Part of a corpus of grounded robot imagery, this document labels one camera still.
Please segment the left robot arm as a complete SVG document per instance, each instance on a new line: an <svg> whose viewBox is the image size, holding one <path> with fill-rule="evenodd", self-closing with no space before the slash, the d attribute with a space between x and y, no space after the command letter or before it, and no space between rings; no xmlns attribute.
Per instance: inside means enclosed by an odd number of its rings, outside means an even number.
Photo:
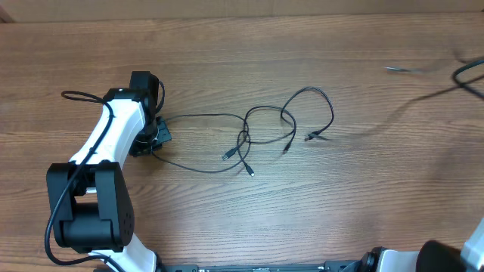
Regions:
<svg viewBox="0 0 484 272"><path fill-rule="evenodd" d="M149 71L134 71L129 86L103 97L62 91L62 97L100 104L101 117L82 148L46 174L51 214L45 254L60 266L99 260L112 271L163 271L156 252L135 235L135 215L123 177L128 156L146 156L170 140L159 111L163 83Z"/></svg>

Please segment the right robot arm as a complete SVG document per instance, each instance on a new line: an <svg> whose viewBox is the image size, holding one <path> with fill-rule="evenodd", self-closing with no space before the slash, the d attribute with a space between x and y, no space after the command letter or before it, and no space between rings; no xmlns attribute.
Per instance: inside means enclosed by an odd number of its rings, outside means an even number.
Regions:
<svg viewBox="0 0 484 272"><path fill-rule="evenodd" d="M345 264L343 272L483 272L483 223L480 222L462 249L436 240L418 251L383 247L366 252L361 260Z"/></svg>

